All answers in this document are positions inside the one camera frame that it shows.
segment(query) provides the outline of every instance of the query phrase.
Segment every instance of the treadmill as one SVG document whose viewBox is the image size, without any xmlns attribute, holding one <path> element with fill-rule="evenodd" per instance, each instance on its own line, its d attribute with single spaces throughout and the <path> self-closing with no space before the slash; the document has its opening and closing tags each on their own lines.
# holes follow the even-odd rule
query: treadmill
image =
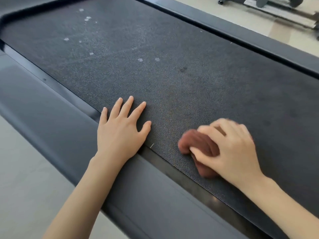
<svg viewBox="0 0 319 239">
<path fill-rule="evenodd" d="M 74 185 L 102 107 L 148 103 L 152 131 L 102 207 L 128 237 L 287 238 L 179 154 L 219 117 L 246 124 L 263 172 L 319 215 L 319 58 L 175 0 L 17 1 L 0 1 L 0 114 Z"/>
</svg>

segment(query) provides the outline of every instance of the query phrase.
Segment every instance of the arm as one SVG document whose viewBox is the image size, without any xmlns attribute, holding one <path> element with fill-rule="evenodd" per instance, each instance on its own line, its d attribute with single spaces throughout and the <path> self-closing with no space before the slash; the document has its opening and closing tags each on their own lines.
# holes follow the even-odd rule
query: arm
<svg viewBox="0 0 319 239">
<path fill-rule="evenodd" d="M 98 151 L 82 179 L 52 221 L 43 239 L 87 239 L 113 183 L 126 161 L 137 153 L 151 129 L 151 122 L 140 132 L 136 122 L 144 110 L 143 102 L 129 117 L 133 97 L 122 105 L 115 103 L 109 120 L 104 107 L 98 128 Z"/>
<path fill-rule="evenodd" d="M 196 159 L 218 172 L 262 209 L 290 239 L 319 235 L 319 219 L 294 201 L 260 170 L 254 142 L 243 124 L 219 119 L 199 132 L 217 143 L 220 155 L 205 156 L 191 148 Z"/>
</svg>

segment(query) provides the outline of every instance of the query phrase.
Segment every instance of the hand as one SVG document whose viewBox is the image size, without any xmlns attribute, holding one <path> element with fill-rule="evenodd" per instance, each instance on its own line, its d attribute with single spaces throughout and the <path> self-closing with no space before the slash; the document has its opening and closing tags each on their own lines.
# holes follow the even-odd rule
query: hand
<svg viewBox="0 0 319 239">
<path fill-rule="evenodd" d="M 208 135 L 219 147 L 220 155 L 208 157 L 190 148 L 196 159 L 209 166 L 240 190 L 265 177 L 260 170 L 253 139 L 243 124 L 219 119 L 199 132 Z"/>
<path fill-rule="evenodd" d="M 107 109 L 103 108 L 98 127 L 96 157 L 112 158 L 123 166 L 145 142 L 151 130 L 151 121 L 147 121 L 140 132 L 137 131 L 136 122 L 146 107 L 146 102 L 142 102 L 128 117 L 133 100 L 133 96 L 130 96 L 121 109 L 123 99 L 119 98 L 109 120 L 107 120 Z"/>
</svg>

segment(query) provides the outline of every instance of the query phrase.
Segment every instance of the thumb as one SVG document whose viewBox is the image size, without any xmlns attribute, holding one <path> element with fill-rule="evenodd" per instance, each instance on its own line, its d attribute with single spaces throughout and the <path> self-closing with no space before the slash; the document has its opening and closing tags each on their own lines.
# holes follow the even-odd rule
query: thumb
<svg viewBox="0 0 319 239">
<path fill-rule="evenodd" d="M 141 131 L 139 132 L 139 134 L 142 136 L 143 141 L 146 140 L 147 135 L 149 134 L 150 130 L 151 130 L 151 121 L 147 121 L 146 123 L 144 123 Z"/>
<path fill-rule="evenodd" d="M 216 170 L 217 167 L 217 157 L 210 157 L 201 152 L 198 148 L 190 147 L 190 151 L 195 155 L 196 159 L 202 164 L 210 167 L 213 170 Z"/>
</svg>

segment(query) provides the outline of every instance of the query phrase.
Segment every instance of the cloth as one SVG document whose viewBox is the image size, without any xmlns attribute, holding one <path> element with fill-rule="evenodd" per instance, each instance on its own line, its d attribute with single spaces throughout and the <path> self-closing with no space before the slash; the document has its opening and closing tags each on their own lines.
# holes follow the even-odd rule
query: cloth
<svg viewBox="0 0 319 239">
<path fill-rule="evenodd" d="M 206 134 L 202 134 L 195 129 L 186 131 L 178 142 L 178 148 L 182 154 L 190 154 L 195 162 L 199 174 L 203 178 L 214 178 L 218 173 L 206 165 L 200 163 L 195 155 L 190 151 L 190 147 L 198 148 L 201 152 L 210 157 L 219 155 L 217 144 Z"/>
</svg>

